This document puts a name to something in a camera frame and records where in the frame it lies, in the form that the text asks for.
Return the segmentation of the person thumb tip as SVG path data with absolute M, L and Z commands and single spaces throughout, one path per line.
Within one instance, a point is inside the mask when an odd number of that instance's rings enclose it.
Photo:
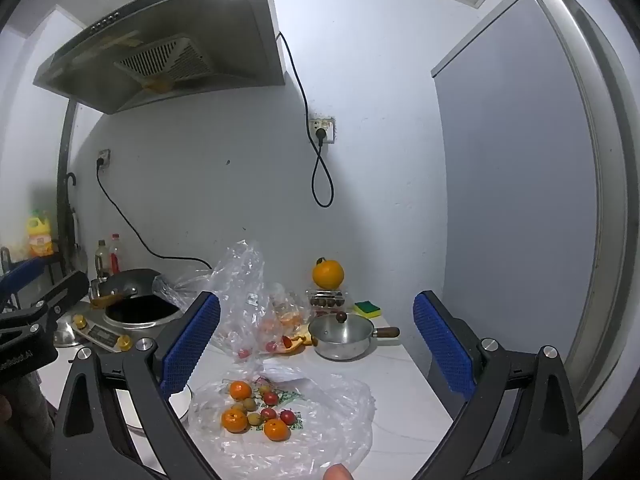
M 323 480 L 354 480 L 354 478 L 345 466 L 335 464 L 326 470 Z

